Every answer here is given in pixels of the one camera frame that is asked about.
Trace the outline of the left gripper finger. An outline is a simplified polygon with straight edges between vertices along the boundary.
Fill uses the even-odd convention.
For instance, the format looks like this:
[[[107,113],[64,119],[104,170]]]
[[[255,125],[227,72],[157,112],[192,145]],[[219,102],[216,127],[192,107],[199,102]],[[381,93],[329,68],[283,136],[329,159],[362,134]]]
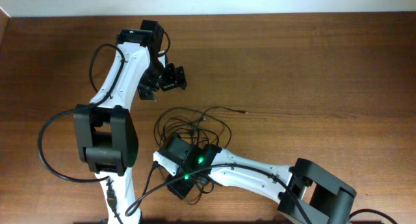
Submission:
[[[145,101],[156,101],[156,96],[153,90],[139,88],[138,89],[139,98]]]
[[[181,88],[185,91],[187,80],[183,66],[175,67],[173,63],[169,63],[162,71],[161,90],[165,92],[174,88]]]

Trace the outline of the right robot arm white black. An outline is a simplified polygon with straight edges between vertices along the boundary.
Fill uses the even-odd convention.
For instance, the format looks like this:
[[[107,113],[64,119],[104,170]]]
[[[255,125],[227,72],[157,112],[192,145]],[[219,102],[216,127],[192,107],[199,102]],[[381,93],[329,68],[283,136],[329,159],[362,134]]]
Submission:
[[[171,135],[153,159],[168,172],[167,188],[185,199],[193,187],[232,186],[267,197],[293,223],[348,223],[357,192],[316,163],[298,158],[279,166],[235,155],[217,145],[190,144]]]

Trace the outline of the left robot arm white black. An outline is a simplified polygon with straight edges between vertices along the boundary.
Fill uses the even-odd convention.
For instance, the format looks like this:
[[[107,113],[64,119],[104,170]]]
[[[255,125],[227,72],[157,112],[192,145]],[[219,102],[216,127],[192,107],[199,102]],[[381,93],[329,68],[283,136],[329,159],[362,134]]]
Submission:
[[[73,115],[79,157],[88,164],[105,195],[108,223],[139,223],[132,167],[138,137],[130,109],[135,95],[154,100],[157,90],[186,89],[183,67],[169,63],[161,49],[167,33],[157,21],[144,20],[139,29],[124,29],[116,39],[116,55],[101,88],[89,105],[77,105]]]

